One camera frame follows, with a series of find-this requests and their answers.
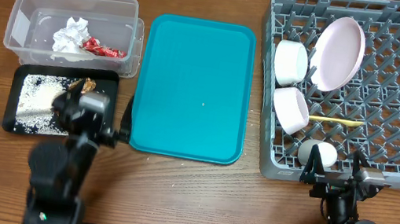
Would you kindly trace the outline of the pale green bowl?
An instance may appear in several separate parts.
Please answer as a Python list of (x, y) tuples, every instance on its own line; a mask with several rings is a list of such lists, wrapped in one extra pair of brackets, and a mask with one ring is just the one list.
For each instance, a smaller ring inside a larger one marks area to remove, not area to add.
[(277, 83), (289, 86), (301, 82), (308, 70), (306, 47), (300, 42), (282, 40), (274, 54), (274, 73)]

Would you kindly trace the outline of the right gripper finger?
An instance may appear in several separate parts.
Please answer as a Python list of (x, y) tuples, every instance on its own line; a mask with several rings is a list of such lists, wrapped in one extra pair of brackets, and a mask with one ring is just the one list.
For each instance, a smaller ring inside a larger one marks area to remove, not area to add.
[(311, 147), (308, 161), (303, 168), (303, 172), (301, 173), (299, 178), (301, 182), (315, 183), (317, 181), (317, 178), (324, 177), (325, 172), (321, 158), (322, 157), (319, 145), (313, 145), (313, 147)]
[(369, 167), (368, 161), (365, 155), (360, 150), (356, 150), (353, 153), (353, 166), (352, 166), (352, 177), (355, 181), (361, 181), (361, 169)]

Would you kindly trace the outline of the pink bowl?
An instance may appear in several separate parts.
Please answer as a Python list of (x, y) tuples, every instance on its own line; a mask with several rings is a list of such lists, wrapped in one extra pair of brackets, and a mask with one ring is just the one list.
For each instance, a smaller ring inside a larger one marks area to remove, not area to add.
[(310, 113), (304, 98), (295, 87), (278, 88), (273, 92), (275, 114), (288, 135), (295, 134), (309, 123)]

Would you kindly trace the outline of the red snack wrapper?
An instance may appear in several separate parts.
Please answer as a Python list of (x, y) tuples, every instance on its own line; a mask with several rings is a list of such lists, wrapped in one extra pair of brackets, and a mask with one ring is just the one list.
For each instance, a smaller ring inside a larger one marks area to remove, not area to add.
[(125, 51), (101, 45), (100, 41), (94, 37), (91, 37), (87, 41), (83, 42), (81, 48), (88, 53), (103, 57), (114, 57), (119, 59), (127, 57), (127, 53)]

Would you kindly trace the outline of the brown food chunk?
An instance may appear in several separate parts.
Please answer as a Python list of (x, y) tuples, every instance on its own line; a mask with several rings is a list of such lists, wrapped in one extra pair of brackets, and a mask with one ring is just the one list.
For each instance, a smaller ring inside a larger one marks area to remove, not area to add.
[(96, 88), (95, 80), (92, 80), (91, 78), (84, 78), (72, 82), (69, 85), (68, 90), (78, 90), (81, 94), (85, 94), (89, 91), (94, 90), (95, 88)]

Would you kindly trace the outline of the yellow plastic spoon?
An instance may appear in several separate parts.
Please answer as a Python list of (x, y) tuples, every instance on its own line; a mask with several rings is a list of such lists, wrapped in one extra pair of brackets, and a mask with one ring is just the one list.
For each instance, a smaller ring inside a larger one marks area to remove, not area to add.
[(322, 122), (340, 123), (347, 127), (360, 127), (361, 125), (364, 124), (364, 121), (353, 121), (348, 119), (338, 119), (332, 117), (322, 117), (322, 116), (312, 116), (312, 115), (309, 116), (309, 119)]

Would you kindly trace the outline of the foil wrapper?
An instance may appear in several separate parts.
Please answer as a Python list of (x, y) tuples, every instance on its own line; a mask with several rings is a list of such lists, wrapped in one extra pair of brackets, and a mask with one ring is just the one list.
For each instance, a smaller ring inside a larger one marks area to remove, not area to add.
[(83, 43), (90, 39), (87, 25), (89, 22), (83, 18), (75, 20), (70, 17), (66, 27), (53, 34), (53, 51), (61, 53), (84, 54)]

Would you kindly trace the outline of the white cup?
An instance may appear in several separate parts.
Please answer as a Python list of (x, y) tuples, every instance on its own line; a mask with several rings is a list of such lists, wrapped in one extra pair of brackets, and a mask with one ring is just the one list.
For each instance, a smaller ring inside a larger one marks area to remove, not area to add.
[(302, 165), (305, 165), (310, 157), (311, 149), (314, 145), (318, 146), (322, 165), (324, 167), (331, 167), (337, 160), (337, 154), (335, 147), (328, 142), (308, 139), (304, 141), (299, 147), (298, 160)]

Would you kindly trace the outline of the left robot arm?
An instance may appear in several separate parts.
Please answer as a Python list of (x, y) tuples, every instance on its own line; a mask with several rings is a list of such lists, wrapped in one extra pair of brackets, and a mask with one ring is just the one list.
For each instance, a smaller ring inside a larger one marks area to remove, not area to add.
[(133, 101), (123, 113), (120, 129), (104, 127), (110, 98), (71, 89), (55, 97), (52, 107), (68, 132), (65, 142), (43, 141), (30, 152), (30, 188), (22, 224), (90, 224), (83, 221), (79, 197), (99, 147), (130, 142)]

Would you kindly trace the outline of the large white plate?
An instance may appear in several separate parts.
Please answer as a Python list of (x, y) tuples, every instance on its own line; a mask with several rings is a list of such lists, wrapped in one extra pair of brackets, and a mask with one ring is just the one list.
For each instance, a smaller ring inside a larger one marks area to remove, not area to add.
[(334, 20), (319, 36), (310, 59), (310, 80), (320, 91), (337, 90), (353, 79), (365, 52), (365, 34), (350, 17)]

